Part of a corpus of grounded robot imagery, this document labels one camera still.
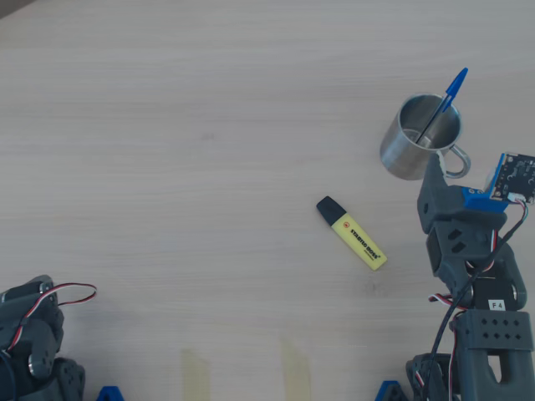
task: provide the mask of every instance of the yellow highlighter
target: yellow highlighter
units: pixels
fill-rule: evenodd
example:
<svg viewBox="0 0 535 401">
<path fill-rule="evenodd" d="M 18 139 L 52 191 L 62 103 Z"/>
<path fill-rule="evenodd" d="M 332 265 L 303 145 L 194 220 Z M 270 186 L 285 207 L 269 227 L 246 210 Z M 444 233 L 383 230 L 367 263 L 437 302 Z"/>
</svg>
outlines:
<svg viewBox="0 0 535 401">
<path fill-rule="evenodd" d="M 368 234 L 345 209 L 330 196 L 325 196 L 317 206 L 319 213 L 334 231 L 366 262 L 371 270 L 379 269 L 386 262 L 386 255 L 371 241 Z"/>
</svg>

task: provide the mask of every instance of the light wood surface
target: light wood surface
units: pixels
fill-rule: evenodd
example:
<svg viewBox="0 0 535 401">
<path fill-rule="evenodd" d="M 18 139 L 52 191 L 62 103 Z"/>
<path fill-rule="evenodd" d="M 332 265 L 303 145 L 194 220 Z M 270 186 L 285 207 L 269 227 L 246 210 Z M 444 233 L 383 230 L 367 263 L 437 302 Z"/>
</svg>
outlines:
<svg viewBox="0 0 535 401">
<path fill-rule="evenodd" d="M 467 66 L 456 105 L 473 167 L 457 184 L 481 187 L 503 151 L 535 154 L 534 12 L 529 0 L 39 0 L 4 18 L 2 288 L 43 273 L 99 287 L 64 310 L 63 355 L 85 366 L 87 400 L 106 384 L 129 401 L 180 400 L 191 352 L 211 400 L 283 401 L 281 341 L 308 361 L 315 401 L 406 385 L 445 311 L 426 296 L 444 286 L 420 182 L 385 171 L 381 138 L 405 97 L 441 93 Z M 387 254 L 378 272 L 318 215 L 326 195 Z M 528 219 L 512 239 L 531 291 L 534 234 Z"/>
</svg>

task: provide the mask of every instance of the label sticker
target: label sticker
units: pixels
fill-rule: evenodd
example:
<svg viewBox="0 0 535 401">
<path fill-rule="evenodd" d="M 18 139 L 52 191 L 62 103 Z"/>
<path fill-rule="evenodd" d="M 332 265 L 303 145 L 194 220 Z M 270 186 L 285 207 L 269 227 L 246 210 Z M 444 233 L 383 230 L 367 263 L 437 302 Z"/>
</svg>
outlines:
<svg viewBox="0 0 535 401">
<path fill-rule="evenodd" d="M 488 307 L 491 311 L 505 311 L 505 302 L 502 299 L 489 299 Z"/>
</svg>

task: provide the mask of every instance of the tape strip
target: tape strip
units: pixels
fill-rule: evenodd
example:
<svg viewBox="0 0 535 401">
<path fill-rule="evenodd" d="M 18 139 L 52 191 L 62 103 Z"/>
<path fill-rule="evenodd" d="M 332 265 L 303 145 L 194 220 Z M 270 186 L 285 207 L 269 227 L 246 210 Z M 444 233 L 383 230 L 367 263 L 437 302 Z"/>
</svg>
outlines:
<svg viewBox="0 0 535 401">
<path fill-rule="evenodd" d="M 308 358 L 291 342 L 281 339 L 286 401 L 311 401 L 310 365 Z"/>
<path fill-rule="evenodd" d="M 210 401 L 210 368 L 208 362 L 190 349 L 182 350 L 182 399 Z"/>
</svg>

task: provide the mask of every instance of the black cap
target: black cap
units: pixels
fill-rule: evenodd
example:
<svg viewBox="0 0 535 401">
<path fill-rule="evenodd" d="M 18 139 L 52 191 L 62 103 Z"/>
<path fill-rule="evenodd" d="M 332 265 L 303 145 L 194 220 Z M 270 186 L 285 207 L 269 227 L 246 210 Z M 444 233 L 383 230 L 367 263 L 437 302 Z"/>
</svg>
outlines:
<svg viewBox="0 0 535 401">
<path fill-rule="evenodd" d="M 345 209 L 330 196 L 325 196 L 316 207 L 330 226 L 346 213 Z"/>
</svg>

